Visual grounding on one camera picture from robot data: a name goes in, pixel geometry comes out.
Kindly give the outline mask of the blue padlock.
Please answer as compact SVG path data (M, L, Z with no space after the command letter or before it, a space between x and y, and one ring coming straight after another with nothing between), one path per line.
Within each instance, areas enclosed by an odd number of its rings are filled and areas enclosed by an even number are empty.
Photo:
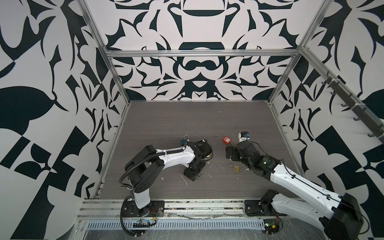
M184 135L184 136L182 137L181 141L180 141L181 146L182 146L183 148L185 148L189 142L190 142L190 137L189 137L189 135Z

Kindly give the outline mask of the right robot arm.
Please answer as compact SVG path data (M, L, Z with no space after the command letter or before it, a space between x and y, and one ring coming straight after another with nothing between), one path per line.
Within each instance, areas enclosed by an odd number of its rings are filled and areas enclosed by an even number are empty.
M241 162L255 175L284 187L301 198L293 200L268 191L262 201L279 214L286 214L324 231L330 240L356 240L366 220L357 199L331 192L298 175L283 160L261 155L253 142L245 140L226 147L226 157Z

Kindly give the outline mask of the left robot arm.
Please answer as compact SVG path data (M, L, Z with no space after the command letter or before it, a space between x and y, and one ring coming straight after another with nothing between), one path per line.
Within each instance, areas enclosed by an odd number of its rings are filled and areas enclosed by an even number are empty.
M126 164L119 186L133 193L134 203L141 210L151 204L150 187L164 169L183 165L183 175L195 181L212 156L213 150L207 140L195 143L185 140L181 147L168 150L148 145Z

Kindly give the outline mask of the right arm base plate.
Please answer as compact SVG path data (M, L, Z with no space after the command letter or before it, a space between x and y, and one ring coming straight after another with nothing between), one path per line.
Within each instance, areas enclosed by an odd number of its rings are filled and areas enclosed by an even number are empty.
M262 200L245 200L245 214L248 217L259 216L286 216L285 214L278 213L272 206L271 202Z

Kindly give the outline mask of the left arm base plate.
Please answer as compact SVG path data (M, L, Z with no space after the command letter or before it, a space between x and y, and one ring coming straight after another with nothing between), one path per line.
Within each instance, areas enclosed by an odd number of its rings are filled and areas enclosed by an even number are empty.
M164 211L164 201L151 201L147 206L139 209L134 201L127 201L122 206L123 218L153 217L161 215Z

